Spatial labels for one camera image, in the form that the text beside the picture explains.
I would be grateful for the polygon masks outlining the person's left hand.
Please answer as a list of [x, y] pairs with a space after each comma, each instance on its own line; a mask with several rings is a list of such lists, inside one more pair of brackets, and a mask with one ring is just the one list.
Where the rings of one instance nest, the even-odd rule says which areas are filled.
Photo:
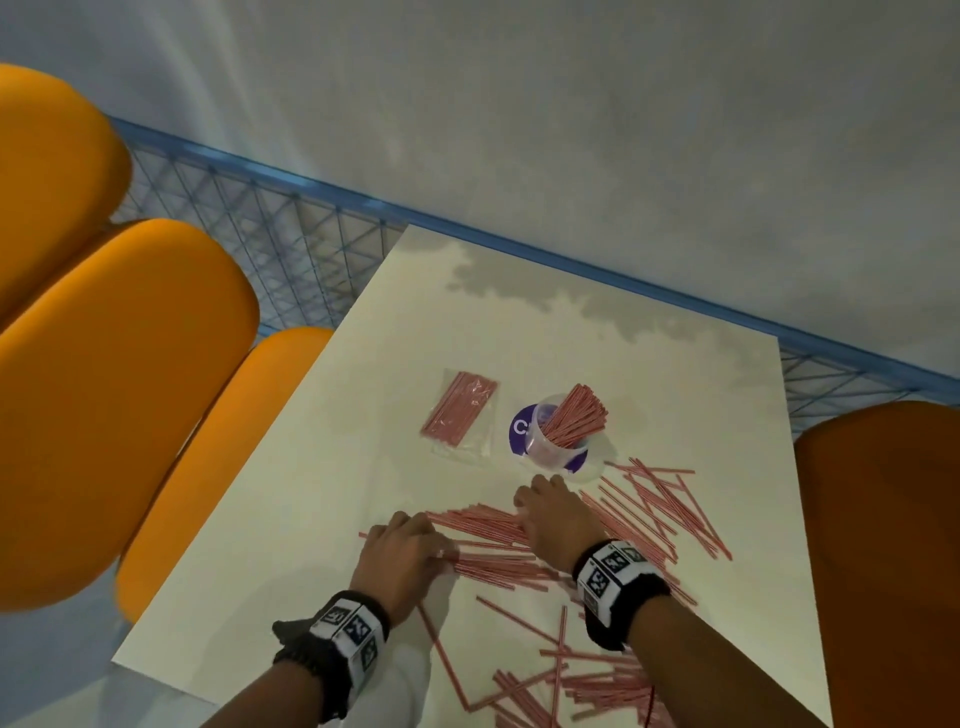
[[369, 528], [349, 588], [375, 601], [390, 629], [402, 625], [446, 570], [424, 568], [422, 554], [453, 547], [426, 513], [395, 512], [385, 525]]

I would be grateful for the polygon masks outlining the person's right hand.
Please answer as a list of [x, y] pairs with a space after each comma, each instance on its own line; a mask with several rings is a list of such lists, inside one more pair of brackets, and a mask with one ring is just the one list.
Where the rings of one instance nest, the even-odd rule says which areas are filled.
[[598, 516], [574, 491], [562, 508], [552, 512], [517, 512], [531, 551], [550, 568], [568, 576], [588, 550], [609, 536]]

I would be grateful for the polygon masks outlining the bundle of red straws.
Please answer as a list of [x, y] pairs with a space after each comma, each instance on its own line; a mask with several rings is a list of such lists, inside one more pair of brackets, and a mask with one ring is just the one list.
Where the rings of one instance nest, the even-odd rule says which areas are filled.
[[517, 515], [477, 503], [427, 511], [426, 517], [453, 541], [457, 551], [448, 560], [460, 577], [507, 591], [535, 592], [569, 580], [534, 554]]

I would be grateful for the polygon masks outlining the person's left forearm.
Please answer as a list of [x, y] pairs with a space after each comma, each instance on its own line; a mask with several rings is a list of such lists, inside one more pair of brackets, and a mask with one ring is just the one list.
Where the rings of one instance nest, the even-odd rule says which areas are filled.
[[199, 728], [318, 728], [323, 682], [294, 661], [272, 665]]

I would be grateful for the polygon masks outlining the person's right forearm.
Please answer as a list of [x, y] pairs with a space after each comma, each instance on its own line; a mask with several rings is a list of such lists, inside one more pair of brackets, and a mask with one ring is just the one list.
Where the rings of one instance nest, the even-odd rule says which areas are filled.
[[827, 728], [671, 596], [651, 598], [639, 608], [629, 645], [676, 728]]

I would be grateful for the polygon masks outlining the clear cup with purple label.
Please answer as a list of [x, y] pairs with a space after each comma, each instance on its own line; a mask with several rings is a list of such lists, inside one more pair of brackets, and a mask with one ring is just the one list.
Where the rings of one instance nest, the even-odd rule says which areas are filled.
[[544, 433], [546, 423], [570, 393], [552, 394], [524, 406], [512, 416], [508, 444], [514, 455], [526, 457], [534, 466], [551, 472], [562, 470], [573, 475], [582, 470], [588, 459], [589, 445], [604, 429], [586, 434], [571, 447], [558, 446]]

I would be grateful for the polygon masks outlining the red straws bunch in cup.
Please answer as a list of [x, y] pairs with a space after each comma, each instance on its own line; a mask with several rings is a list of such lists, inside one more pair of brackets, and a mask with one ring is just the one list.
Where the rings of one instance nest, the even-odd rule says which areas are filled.
[[604, 431], [608, 418], [609, 410], [594, 389], [577, 383], [548, 415], [541, 432], [551, 445], [575, 450]]

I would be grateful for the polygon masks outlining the pile of scattered red straws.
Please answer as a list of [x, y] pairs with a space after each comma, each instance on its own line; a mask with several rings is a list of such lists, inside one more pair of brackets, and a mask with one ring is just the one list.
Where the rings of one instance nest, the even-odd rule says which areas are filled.
[[[675, 575], [681, 547], [732, 560], [693, 496], [694, 470], [606, 463], [579, 491], [609, 536], [632, 543], [688, 608], [696, 597]], [[454, 573], [444, 616], [417, 611], [438, 661], [436, 704], [423, 725], [468, 728], [676, 728], [646, 671], [626, 648], [597, 646], [574, 580], [547, 591], [507, 590]]]

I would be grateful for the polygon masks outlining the clear packet of red straws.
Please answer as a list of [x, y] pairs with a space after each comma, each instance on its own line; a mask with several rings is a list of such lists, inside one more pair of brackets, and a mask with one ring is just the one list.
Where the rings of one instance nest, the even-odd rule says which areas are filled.
[[476, 465], [492, 452], [499, 381], [468, 370], [445, 370], [441, 391], [418, 435], [435, 455]]

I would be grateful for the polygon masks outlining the black right wristband with markers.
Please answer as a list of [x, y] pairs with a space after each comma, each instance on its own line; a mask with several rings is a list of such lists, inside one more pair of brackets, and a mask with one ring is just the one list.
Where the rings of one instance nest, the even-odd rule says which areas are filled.
[[627, 649], [632, 621], [647, 602], [670, 597], [661, 572], [630, 541], [600, 541], [573, 566], [588, 637], [602, 650]]

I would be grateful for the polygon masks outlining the black wristband with markers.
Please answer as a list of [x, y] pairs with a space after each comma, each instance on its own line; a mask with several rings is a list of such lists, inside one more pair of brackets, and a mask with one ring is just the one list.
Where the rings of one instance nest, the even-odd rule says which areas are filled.
[[661, 572], [630, 541], [600, 541], [573, 566], [588, 637], [602, 650], [627, 649], [632, 621], [647, 602], [670, 597]]
[[339, 721], [372, 678], [391, 628], [379, 601], [359, 590], [340, 590], [309, 619], [273, 623], [280, 650], [272, 663], [299, 666], [317, 679], [318, 725]]

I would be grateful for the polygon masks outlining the black left wristband with markers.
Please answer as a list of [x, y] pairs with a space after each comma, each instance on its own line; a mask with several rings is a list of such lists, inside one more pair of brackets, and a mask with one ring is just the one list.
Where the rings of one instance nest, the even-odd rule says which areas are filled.
[[391, 628], [379, 601], [359, 590], [340, 590], [309, 619], [273, 623], [280, 650], [272, 663], [299, 666], [317, 679], [318, 725], [339, 721], [372, 678]]

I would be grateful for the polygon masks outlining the orange chair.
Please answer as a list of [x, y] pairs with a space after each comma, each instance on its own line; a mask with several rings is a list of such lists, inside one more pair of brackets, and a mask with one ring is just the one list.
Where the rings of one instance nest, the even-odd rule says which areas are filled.
[[234, 259], [156, 219], [123, 225], [0, 334], [0, 613], [114, 564], [258, 324]]
[[871, 406], [794, 449], [834, 728], [960, 728], [960, 409]]
[[317, 326], [271, 334], [234, 370], [119, 559], [115, 598], [128, 623], [142, 617], [332, 336]]
[[70, 84], [0, 63], [0, 327], [102, 232], [132, 167], [108, 117]]

